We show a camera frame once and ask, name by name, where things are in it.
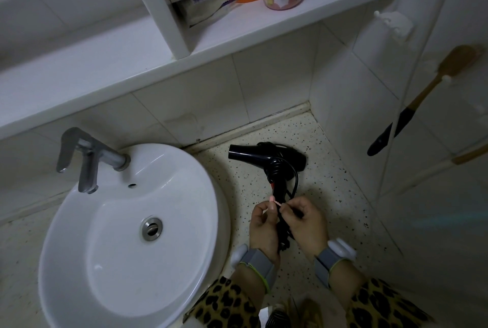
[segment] person's left hand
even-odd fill
[[[257,248],[266,257],[280,268],[280,255],[278,254],[278,232],[276,223],[278,222],[277,205],[274,202],[264,201],[257,204],[251,214],[249,224],[249,247]]]

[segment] leopard print sleeve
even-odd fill
[[[258,314],[241,287],[220,277],[184,315],[183,323],[194,317],[208,328],[258,328]]]
[[[434,319],[394,291],[371,278],[352,297],[346,312],[348,328],[416,328]]]

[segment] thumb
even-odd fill
[[[268,206],[268,210],[266,211],[267,218],[266,223],[269,223],[273,226],[276,225],[278,222],[278,209],[276,208],[275,202],[270,202]]]
[[[281,205],[280,212],[281,216],[283,216],[283,220],[286,221],[290,228],[293,228],[301,221],[299,218],[296,217],[291,207],[286,203],[283,203]]]

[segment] person's right hand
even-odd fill
[[[303,218],[298,218],[292,208],[302,211]],[[327,248],[329,235],[325,215],[306,197],[296,197],[283,203],[280,212],[290,226],[298,246],[308,260],[313,262],[314,258]]]

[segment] white ceramic sink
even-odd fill
[[[100,163],[99,189],[75,185],[47,232],[39,294],[51,326],[165,327],[222,269],[229,212],[203,166],[163,144],[124,153],[129,167]],[[149,217],[162,222],[152,241],[143,238],[155,233],[143,226]]]

